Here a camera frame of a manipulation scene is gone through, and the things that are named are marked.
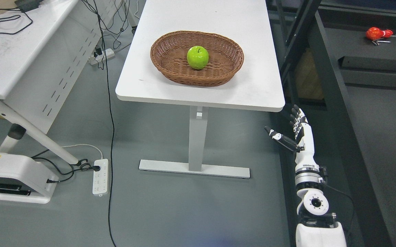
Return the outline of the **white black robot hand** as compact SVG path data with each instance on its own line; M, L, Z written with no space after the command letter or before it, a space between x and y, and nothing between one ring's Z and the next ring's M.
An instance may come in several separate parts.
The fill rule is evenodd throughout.
M295 172L319 172L320 166L314 161L314 139L312 127L306 115L298 105L293 105L290 115L293 139L265 126L266 133L277 143L295 154Z

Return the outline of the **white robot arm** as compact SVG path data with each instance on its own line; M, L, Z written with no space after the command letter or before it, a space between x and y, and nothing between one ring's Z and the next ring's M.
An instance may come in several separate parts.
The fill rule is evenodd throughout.
M296 173L298 225L297 247L345 247L345 233L336 213L329 211L323 189L326 185L326 167Z

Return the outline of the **white robot base unit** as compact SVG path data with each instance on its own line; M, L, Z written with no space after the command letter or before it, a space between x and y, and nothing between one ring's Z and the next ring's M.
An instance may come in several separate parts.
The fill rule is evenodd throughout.
M58 175L43 163L22 155L0 153L0 200L46 204Z

